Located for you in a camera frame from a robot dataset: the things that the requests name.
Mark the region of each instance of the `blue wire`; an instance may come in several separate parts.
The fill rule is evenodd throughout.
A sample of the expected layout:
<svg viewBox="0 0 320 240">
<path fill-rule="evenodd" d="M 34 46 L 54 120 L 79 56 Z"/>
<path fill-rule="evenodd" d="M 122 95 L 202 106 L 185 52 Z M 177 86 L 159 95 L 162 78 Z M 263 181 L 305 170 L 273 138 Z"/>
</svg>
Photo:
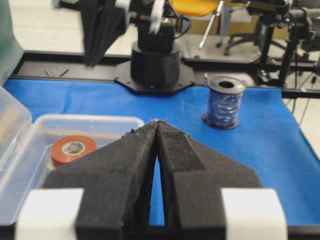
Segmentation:
<svg viewBox="0 0 320 240">
<path fill-rule="evenodd" d="M 236 125 L 242 95 L 242 93 L 224 94 L 210 89 L 206 113 L 207 123 L 220 128 Z"/>
</svg>

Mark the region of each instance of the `blue tablecloth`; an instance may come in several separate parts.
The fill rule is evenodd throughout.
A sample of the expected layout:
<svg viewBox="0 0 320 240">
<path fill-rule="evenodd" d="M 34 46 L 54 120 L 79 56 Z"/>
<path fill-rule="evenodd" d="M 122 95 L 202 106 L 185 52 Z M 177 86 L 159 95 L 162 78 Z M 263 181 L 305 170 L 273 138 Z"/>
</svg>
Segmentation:
<svg viewBox="0 0 320 240">
<path fill-rule="evenodd" d="M 48 113 L 134 116 L 145 123 L 168 119 L 197 141 L 255 169 L 263 186 L 276 190 L 288 225 L 320 224 L 320 163 L 284 106 L 280 89 L 247 89 L 239 126 L 218 130 L 201 120 L 206 87 L 169 96 L 135 95 L 116 83 L 10 79 L 4 87 L 29 109 L 33 121 Z M 155 172 L 150 223 L 161 225 L 158 164 Z"/>
</svg>

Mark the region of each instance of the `orange chair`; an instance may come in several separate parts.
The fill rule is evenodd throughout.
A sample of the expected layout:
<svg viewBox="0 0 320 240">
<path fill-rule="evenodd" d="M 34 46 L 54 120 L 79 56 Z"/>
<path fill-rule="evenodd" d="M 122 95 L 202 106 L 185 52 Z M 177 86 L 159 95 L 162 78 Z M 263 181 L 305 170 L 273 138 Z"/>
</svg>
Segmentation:
<svg viewBox="0 0 320 240">
<path fill-rule="evenodd" d="M 208 33 L 212 27 L 212 24 L 215 20 L 215 17 L 220 16 L 221 14 L 221 22 L 220 22 L 220 34 L 221 34 L 221 42 L 218 43 L 218 47 L 221 46 L 223 41 L 223 7 L 225 4 L 224 0 L 221 0 L 219 3 L 210 2 L 210 1 L 198 1 L 198 0 L 170 0 L 175 10 L 180 15 L 188 15 L 194 17 L 203 17 L 209 14 L 212 14 L 209 24 L 205 30 L 202 41 L 199 44 L 199 48 L 201 49 L 205 41 L 207 39 Z"/>
</svg>

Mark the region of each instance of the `black mounting plate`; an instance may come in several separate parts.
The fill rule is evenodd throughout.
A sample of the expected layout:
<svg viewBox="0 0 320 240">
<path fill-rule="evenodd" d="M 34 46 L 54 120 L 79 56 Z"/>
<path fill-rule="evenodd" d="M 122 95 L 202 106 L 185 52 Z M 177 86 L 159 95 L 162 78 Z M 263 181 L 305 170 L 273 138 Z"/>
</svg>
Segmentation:
<svg viewBox="0 0 320 240">
<path fill-rule="evenodd" d="M 134 81 L 130 76 L 131 62 L 127 61 L 116 67 L 115 81 L 136 94 L 173 94 L 195 84 L 195 75 L 191 67 L 180 64 L 180 77 L 177 82 L 164 86 L 146 85 Z"/>
</svg>

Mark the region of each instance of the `green fabric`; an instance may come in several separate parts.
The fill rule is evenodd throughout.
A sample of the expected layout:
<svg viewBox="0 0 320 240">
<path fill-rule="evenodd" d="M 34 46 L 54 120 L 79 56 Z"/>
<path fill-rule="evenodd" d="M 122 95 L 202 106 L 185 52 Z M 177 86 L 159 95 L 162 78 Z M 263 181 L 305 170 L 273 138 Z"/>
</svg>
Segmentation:
<svg viewBox="0 0 320 240">
<path fill-rule="evenodd" d="M 15 70 L 23 53 L 14 36 L 8 0 L 0 0 L 0 86 Z"/>
</svg>

